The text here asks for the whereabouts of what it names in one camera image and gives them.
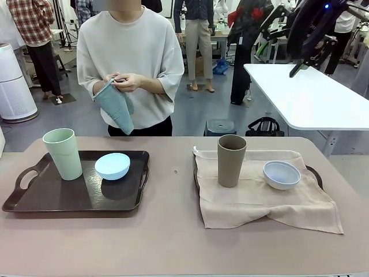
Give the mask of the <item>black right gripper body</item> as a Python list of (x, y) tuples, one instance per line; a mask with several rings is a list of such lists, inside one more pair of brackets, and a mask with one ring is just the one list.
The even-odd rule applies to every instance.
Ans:
[(314, 47), (311, 54), (304, 59), (304, 66), (320, 68), (327, 57), (336, 48), (338, 41), (335, 36), (325, 35), (323, 39)]

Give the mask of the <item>person's left hand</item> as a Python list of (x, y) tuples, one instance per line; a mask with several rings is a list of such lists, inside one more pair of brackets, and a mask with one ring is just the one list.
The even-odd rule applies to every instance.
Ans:
[(139, 74), (119, 74), (114, 77), (112, 84), (121, 92), (133, 92), (141, 87), (143, 79)]

